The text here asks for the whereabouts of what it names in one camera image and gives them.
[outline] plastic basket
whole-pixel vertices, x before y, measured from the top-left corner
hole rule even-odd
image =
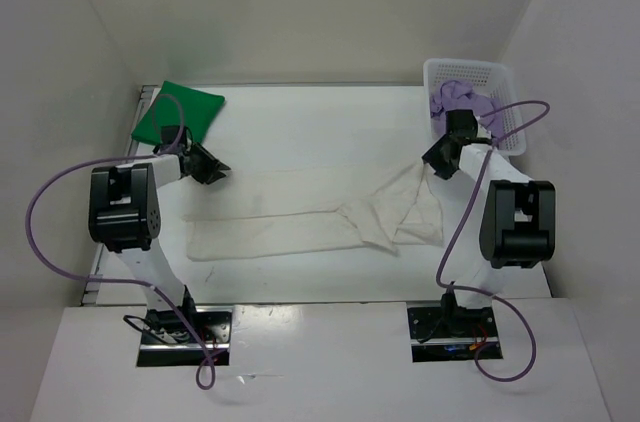
[[[517,102],[510,69],[501,64],[461,59],[429,59],[424,63],[424,88],[427,104],[431,94],[440,84],[449,79],[465,79],[473,84],[473,89],[482,95],[497,100],[501,106]],[[519,107],[503,113],[505,133],[522,125]],[[512,135],[498,147],[502,155],[521,155],[527,150],[524,131]]]

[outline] white cloth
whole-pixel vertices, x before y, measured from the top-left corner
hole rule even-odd
[[[262,174],[230,173],[193,191],[191,260],[371,245],[442,243],[442,214],[422,160]]]

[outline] folded green cloth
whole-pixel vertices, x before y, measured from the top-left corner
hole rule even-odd
[[[131,138],[145,144],[158,145],[162,141],[156,127],[159,130],[160,127],[166,125],[180,125],[180,112],[178,112],[175,102],[169,97],[162,97],[163,94],[173,95],[180,102],[184,113],[184,125],[191,130],[193,140],[201,143],[211,122],[222,109],[224,97],[206,94],[167,81],[162,84],[162,89],[152,106],[133,129]],[[155,110],[155,127],[153,125],[153,110]]]

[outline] purple cloth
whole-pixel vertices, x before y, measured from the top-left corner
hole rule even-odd
[[[442,137],[447,130],[445,113],[455,109],[471,109],[474,115],[480,116],[500,108],[497,100],[473,91],[473,84],[468,80],[446,80],[430,100],[431,119],[438,137]],[[480,121],[482,126],[491,132],[493,138],[504,135],[502,112],[485,117]]]

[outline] white wall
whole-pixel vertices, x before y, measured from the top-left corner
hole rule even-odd
[[[0,0],[0,420],[28,420],[62,307],[78,287],[28,249],[24,213],[56,171],[121,153],[135,86],[88,0]],[[40,207],[36,237],[61,266],[88,272],[88,175]]]
[[[527,0],[93,0],[137,80],[420,83],[494,60]]]
[[[532,0],[504,55],[549,101],[525,164],[558,191],[547,269],[576,304],[615,421],[638,420],[640,0]]]

